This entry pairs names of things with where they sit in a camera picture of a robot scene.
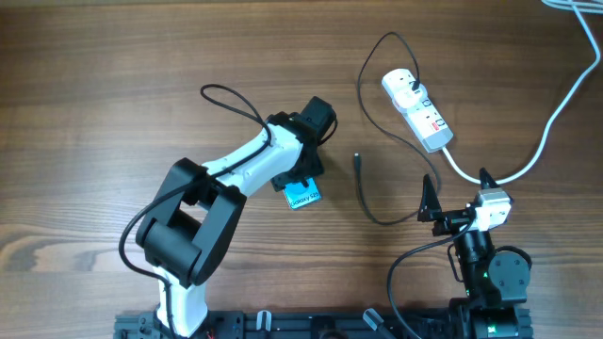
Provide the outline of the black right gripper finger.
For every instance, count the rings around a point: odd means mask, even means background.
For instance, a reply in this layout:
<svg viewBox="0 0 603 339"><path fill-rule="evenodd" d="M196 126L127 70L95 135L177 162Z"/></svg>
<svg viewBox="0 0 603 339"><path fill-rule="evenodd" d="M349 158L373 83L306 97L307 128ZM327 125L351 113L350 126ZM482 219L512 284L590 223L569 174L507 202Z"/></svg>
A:
<svg viewBox="0 0 603 339"><path fill-rule="evenodd" d="M422 197L418 208L417 220L420 222L436 221L443 218L436 189L429 174L425 174L422 184Z"/></svg>
<svg viewBox="0 0 603 339"><path fill-rule="evenodd" d="M486 168L481 168L479 171L481 189L500 188L500 185L490 175Z"/></svg>

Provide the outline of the blue-screen Galaxy S25 smartphone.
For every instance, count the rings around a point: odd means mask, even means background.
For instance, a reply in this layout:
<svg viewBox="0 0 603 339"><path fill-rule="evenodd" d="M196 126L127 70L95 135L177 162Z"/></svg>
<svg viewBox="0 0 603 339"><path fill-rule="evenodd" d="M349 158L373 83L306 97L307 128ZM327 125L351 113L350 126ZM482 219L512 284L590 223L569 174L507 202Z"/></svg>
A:
<svg viewBox="0 0 603 339"><path fill-rule="evenodd" d="M306 180L306 186L303 183L286 185L284 195L288 206L293 210L303 208L321 200L321 194L313 178Z"/></svg>

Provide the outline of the white power strip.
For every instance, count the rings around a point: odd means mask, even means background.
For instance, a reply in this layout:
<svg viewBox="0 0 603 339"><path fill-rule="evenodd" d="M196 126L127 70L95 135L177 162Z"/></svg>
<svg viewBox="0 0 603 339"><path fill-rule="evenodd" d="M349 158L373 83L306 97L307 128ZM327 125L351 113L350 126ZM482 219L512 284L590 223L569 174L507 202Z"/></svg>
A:
<svg viewBox="0 0 603 339"><path fill-rule="evenodd" d="M395 69L383 77L382 86L392 101L398 89L406 86L414 89L415 82L415 77L408 69ZM428 153L441 151L452 140L453 133L428 92L427 97L417 105L409 109L396 109Z"/></svg>

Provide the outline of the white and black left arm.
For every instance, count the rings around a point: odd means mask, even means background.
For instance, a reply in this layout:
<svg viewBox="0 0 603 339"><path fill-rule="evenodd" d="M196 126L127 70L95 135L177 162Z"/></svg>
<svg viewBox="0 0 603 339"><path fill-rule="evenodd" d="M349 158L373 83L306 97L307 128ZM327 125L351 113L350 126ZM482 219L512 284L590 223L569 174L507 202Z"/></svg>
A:
<svg viewBox="0 0 603 339"><path fill-rule="evenodd" d="M280 112L224 157L174 163L136 233L163 284L154 334L191 338L208 317L205 284L223 260L248 198L265 184L309 186L323 173L318 147L336 128L333 107L313 97L302 112Z"/></svg>

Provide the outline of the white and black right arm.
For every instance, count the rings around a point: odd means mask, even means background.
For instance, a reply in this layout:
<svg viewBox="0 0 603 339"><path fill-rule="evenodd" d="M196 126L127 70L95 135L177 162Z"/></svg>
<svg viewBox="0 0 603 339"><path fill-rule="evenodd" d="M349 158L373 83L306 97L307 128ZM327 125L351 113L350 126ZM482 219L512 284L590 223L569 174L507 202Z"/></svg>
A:
<svg viewBox="0 0 603 339"><path fill-rule="evenodd" d="M480 169L480 186L464 208L442 209L429 175L422 184L417 219L432 222L434 236L448 235L455 249L448 256L466 297L452 299L448 314L454 338L531 338L530 313L518 308L527 301L532 261L514 246L495 247L491 232L508 221L513 198Z"/></svg>

